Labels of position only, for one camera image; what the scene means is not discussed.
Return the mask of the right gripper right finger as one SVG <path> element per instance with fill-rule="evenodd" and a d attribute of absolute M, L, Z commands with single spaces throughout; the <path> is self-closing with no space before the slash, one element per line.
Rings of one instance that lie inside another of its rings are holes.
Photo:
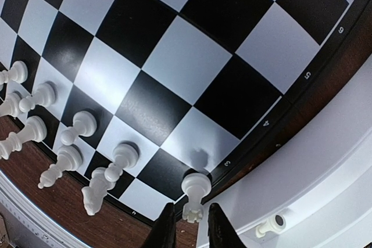
<path fill-rule="evenodd" d="M 209 207 L 208 226 L 209 247 L 246 248 L 218 203 Z"/>

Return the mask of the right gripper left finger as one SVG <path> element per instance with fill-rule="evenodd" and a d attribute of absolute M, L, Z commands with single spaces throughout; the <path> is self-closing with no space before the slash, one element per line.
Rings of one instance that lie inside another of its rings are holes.
<path fill-rule="evenodd" d="M 167 203 L 154 223 L 142 248 L 176 247 L 176 215 L 173 203 Z"/>

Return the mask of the white queen chess piece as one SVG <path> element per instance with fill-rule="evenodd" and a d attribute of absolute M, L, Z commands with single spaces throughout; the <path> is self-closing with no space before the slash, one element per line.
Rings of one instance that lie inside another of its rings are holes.
<path fill-rule="evenodd" d="M 10 132 L 8 137 L 1 141 L 1 158 L 7 160 L 14 151 L 21 151 L 24 143 L 29 141 L 41 142 L 47 136 L 47 127 L 38 116 L 31 116 L 26 120 L 23 129 L 18 133 Z"/>

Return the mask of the black grey chess board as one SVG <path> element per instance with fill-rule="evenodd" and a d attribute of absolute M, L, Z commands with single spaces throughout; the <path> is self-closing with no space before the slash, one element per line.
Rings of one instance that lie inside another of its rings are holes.
<path fill-rule="evenodd" d="M 166 203 L 180 215 L 181 181 L 204 172 L 213 190 L 238 170 L 330 61 L 369 0 L 1 0 L 1 70 L 21 60 L 24 83 L 45 82 L 52 159 L 77 112 L 98 128 L 75 144 L 88 185 L 123 142 L 139 150 L 106 200 L 151 225 Z"/>

